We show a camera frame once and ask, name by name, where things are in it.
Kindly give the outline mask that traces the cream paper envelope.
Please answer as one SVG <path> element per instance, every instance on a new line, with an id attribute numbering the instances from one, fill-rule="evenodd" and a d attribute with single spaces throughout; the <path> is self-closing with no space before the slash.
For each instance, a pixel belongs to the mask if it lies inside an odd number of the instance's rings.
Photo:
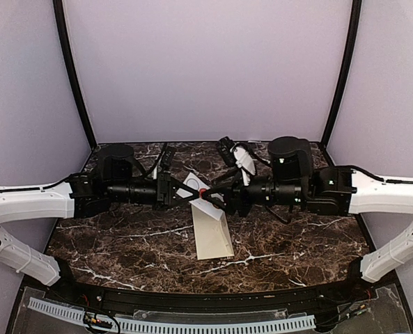
<path id="1" fill-rule="evenodd" d="M 224 211 L 201 199 L 193 200 L 191 204 L 197 259 L 234 256 Z"/>

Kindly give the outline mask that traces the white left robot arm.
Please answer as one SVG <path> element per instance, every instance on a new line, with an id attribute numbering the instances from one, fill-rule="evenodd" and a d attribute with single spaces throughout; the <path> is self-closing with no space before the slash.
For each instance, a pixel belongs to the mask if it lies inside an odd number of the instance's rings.
<path id="1" fill-rule="evenodd" d="M 196 189 L 172 177 L 168 168 L 173 148 L 163 146 L 146 170 L 133 147 L 111 144 L 97 153 L 88 173 L 73 173 L 53 184 L 0 186 L 0 263 L 30 276 L 44 286 L 54 285 L 66 303 L 81 298 L 65 261 L 45 255 L 25 244 L 2 224 L 35 218 L 90 218 L 108 212 L 114 203 L 170 209 L 199 197 Z"/>

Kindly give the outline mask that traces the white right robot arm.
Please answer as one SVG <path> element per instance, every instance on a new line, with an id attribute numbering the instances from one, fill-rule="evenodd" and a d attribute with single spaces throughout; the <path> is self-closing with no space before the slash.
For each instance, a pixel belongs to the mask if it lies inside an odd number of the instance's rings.
<path id="1" fill-rule="evenodd" d="M 248 215 L 253 205 L 299 206 L 321 216 L 363 213 L 413 215 L 413 177 L 381 177 L 357 166 L 313 167 L 311 144 L 304 138 L 282 136 L 267 145 L 271 175 L 257 175 L 257 156 L 247 146 L 224 137 L 217 150 L 228 166 L 242 172 L 228 173 L 215 186 L 202 190 L 201 199 L 227 214 Z M 413 221 L 383 247 L 350 263 L 348 279 L 338 295 L 353 302 L 364 293 L 366 282 L 375 283 L 413 258 Z"/>

